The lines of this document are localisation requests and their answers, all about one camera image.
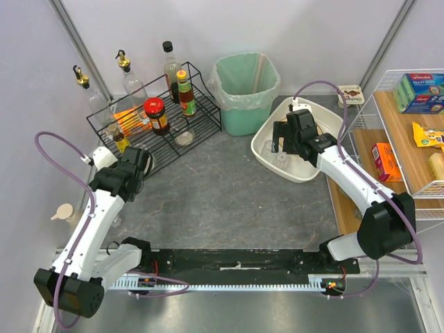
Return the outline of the floral ceramic plate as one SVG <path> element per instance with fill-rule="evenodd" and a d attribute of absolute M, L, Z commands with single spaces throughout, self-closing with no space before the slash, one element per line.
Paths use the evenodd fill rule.
<path fill-rule="evenodd" d="M 291 129 L 289 127 L 287 118 L 284 117 L 280 121 L 284 124 L 284 134 L 286 136 L 290 136 L 291 135 Z M 323 128 L 320 127 L 317 123 L 316 123 L 316 129 L 317 129 L 317 132 L 318 132 L 319 135 L 322 135 L 324 133 Z"/>

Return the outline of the clear plastic cup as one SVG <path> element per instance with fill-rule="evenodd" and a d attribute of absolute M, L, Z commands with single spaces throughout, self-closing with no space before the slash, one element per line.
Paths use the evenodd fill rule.
<path fill-rule="evenodd" d="M 289 167 L 289 156 L 283 152 L 276 153 L 272 163 L 278 169 L 286 171 Z"/>
<path fill-rule="evenodd" d="M 262 149 L 261 149 L 260 155 L 266 160 L 273 159 L 275 156 L 275 153 L 272 152 L 272 147 L 273 147 L 273 142 L 271 140 L 266 140 L 264 142 Z"/>
<path fill-rule="evenodd" d="M 119 227 L 119 226 L 121 225 L 121 221 L 122 221 L 121 217 L 120 217 L 119 215 L 117 215 L 117 216 L 114 218 L 114 220 L 113 220 L 111 226 L 112 226 L 113 228 L 117 228 L 117 227 Z"/>

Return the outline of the wide glass jar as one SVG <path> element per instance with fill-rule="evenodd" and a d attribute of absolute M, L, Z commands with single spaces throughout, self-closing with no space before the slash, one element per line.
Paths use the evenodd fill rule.
<path fill-rule="evenodd" d="M 156 160 L 154 154 L 152 154 L 151 151 L 148 149 L 147 145 L 138 144 L 137 148 L 140 148 L 143 151 L 146 151 L 148 153 L 148 161 L 146 164 L 146 168 L 144 170 L 144 174 L 147 176 L 156 167 L 157 160 Z"/>

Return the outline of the small yellow label bottle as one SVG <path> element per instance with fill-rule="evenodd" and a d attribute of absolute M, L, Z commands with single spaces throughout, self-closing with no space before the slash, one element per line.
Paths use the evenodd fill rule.
<path fill-rule="evenodd" d="M 126 136 L 121 132 L 121 130 L 115 123 L 112 123 L 108 126 L 108 131 L 112 136 L 112 139 L 119 151 L 121 153 L 124 153 L 126 148 L 130 146 L 130 142 L 128 141 Z"/>

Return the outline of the glass jar with rice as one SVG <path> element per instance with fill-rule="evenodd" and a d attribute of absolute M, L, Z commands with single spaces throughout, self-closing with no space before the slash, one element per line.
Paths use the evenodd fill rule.
<path fill-rule="evenodd" d="M 194 130 L 185 117 L 176 119 L 171 125 L 171 129 L 177 145 L 188 146 L 194 141 Z"/>

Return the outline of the red lid sauce jar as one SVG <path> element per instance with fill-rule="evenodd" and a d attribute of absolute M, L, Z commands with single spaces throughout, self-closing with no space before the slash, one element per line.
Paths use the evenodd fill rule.
<path fill-rule="evenodd" d="M 149 98 L 144 102 L 144 111 L 156 135 L 165 136 L 170 130 L 164 102 L 160 98 Z"/>

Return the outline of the glass oil bottle gold spout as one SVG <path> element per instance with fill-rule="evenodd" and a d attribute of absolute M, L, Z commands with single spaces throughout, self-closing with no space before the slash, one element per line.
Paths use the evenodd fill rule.
<path fill-rule="evenodd" d="M 131 62 L 126 57 L 126 52 L 122 49 L 118 50 L 117 56 L 118 66 L 123 72 L 123 86 L 129 95 L 132 105 L 138 117 L 143 123 L 146 123 L 146 113 L 144 103 L 148 99 L 143 82 L 138 78 L 131 68 Z"/>

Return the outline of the yellow cap chili sauce bottle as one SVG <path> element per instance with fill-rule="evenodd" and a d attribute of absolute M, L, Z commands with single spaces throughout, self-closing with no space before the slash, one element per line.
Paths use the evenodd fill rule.
<path fill-rule="evenodd" d="M 177 71 L 176 78 L 178 79 L 178 93 L 182 112 L 186 117 L 193 117 L 197 112 L 197 107 L 187 72 L 183 69 Z"/>

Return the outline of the dark soy sauce bottle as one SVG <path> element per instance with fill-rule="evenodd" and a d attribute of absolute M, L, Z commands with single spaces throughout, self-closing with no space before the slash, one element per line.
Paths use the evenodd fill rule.
<path fill-rule="evenodd" d="M 179 104 L 180 97 L 178 91 L 178 79 L 176 74 L 178 71 L 182 69 L 182 66 L 177 61 L 177 58 L 173 52 L 173 44 L 171 41 L 164 41 L 162 43 L 162 48 L 166 56 L 166 62 L 164 65 L 164 75 L 169 89 L 169 94 L 171 100 L 174 103 Z"/>

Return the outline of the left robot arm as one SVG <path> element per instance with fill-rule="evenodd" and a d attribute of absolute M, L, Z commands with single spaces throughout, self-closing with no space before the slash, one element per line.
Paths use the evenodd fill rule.
<path fill-rule="evenodd" d="M 48 306 L 90 318 L 123 274 L 151 265 L 150 243 L 134 237 L 124 239 L 101 262 L 96 256 L 124 204 L 142 190 L 152 164 L 147 150 L 129 146 L 119 160 L 98 169 L 89 184 L 94 200 L 89 201 L 71 239 L 51 268 L 38 269 L 33 278 Z"/>

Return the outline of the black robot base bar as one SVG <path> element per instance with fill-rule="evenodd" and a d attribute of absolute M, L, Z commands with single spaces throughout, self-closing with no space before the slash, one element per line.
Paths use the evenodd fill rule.
<path fill-rule="evenodd" d="M 166 278 L 217 271 L 283 271 L 296 274 L 358 274 L 356 259 L 329 262 L 321 254 L 301 249 L 159 249 L 142 253 L 137 267 Z"/>

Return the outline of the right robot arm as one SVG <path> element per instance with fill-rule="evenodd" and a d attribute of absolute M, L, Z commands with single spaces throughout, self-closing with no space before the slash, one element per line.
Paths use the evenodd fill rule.
<path fill-rule="evenodd" d="M 362 169 L 340 138 L 320 134 L 307 109 L 273 124 L 271 150 L 297 155 L 325 173 L 346 193 L 362 215 L 358 231 L 330 239 L 320 250 L 333 262 L 367 256 L 377 260 L 418 240 L 414 199 L 395 193 Z"/>

